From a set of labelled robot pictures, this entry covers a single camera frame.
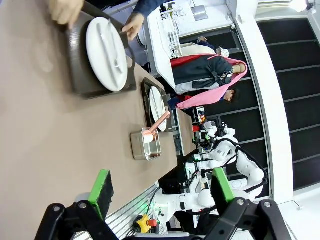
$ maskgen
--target wire rack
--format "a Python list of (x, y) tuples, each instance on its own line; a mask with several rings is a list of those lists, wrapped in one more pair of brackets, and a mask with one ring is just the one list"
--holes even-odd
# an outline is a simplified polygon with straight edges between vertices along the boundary
[(177, 24), (175, 24), (174, 19), (171, 17), (171, 12), (164, 12), (161, 14), (161, 18), (158, 18), (162, 46), (170, 59), (182, 57), (178, 37), (179, 31)]

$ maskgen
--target metal container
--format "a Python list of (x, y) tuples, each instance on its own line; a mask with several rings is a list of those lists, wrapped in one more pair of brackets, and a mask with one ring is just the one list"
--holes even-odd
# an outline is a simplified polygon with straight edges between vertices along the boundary
[(144, 127), (141, 131), (130, 134), (132, 153), (135, 160), (151, 161), (161, 156), (158, 130), (155, 130), (152, 142), (144, 143), (143, 132), (149, 129), (149, 127)]

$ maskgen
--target pink brush handle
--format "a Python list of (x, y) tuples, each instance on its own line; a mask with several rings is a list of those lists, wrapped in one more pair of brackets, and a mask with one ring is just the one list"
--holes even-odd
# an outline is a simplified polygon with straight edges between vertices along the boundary
[(166, 111), (159, 119), (156, 121), (156, 123), (149, 129), (149, 132), (152, 134), (167, 118), (169, 118), (171, 115), (171, 112)]

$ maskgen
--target black tray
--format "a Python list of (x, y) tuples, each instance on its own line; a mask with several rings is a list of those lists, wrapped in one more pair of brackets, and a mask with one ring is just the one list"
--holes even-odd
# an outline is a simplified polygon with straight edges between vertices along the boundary
[[(170, 98), (166, 94), (166, 92), (163, 89), (161, 89), (160, 87), (158, 87), (156, 84), (154, 84), (151, 80), (149, 80), (148, 78), (145, 77), (141, 83), (141, 89), (142, 89), (143, 105), (144, 105), (145, 119), (146, 119), (147, 127), (152, 127), (152, 125), (156, 123), (154, 120), (154, 117), (152, 116), (151, 107), (150, 107), (149, 95), (150, 95), (151, 87), (156, 87), (159, 90), (159, 92), (161, 93), (163, 102), (164, 102), (164, 106), (167, 106), (168, 109), (170, 110), (170, 107), (168, 105), (168, 100)], [(165, 129), (166, 133), (173, 132), (171, 117), (172, 117), (172, 114), (166, 120), (166, 129)]]
[(137, 90), (137, 83), (134, 75), (135, 56), (129, 47), (126, 33), (120, 33), (121, 40), (126, 49), (131, 53), (132, 66), (128, 68), (128, 76), (124, 88), (118, 92), (106, 89), (96, 77), (91, 68), (86, 48), (86, 33), (90, 21), (97, 17), (110, 19), (111, 23), (120, 32), (123, 25), (112, 19), (98, 8), (84, 2), (84, 7), (72, 30), (66, 31), (68, 38), (69, 64), (71, 70), (72, 87), (75, 93), (85, 99), (102, 97), (110, 94), (118, 94)]

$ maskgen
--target screw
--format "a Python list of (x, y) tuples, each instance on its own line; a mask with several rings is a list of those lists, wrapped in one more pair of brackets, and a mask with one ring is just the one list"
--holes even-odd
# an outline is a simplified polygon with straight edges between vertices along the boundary
[(270, 208), (270, 207), (271, 207), (271, 204), (270, 204), (270, 202), (268, 202), (268, 201), (266, 201), (263, 205), (266, 206), (267, 208)]
[(55, 206), (55, 207), (53, 208), (53, 211), (59, 212), (59, 211), (60, 211), (60, 207), (59, 207), (59, 206)]
[(240, 206), (245, 204), (245, 202), (242, 199), (239, 199), (238, 201), (236, 201), (236, 203), (239, 204)]
[(81, 209), (85, 209), (85, 208), (87, 207), (87, 205), (86, 205), (85, 203), (81, 203), (81, 204), (79, 204), (79, 207), (80, 207)]

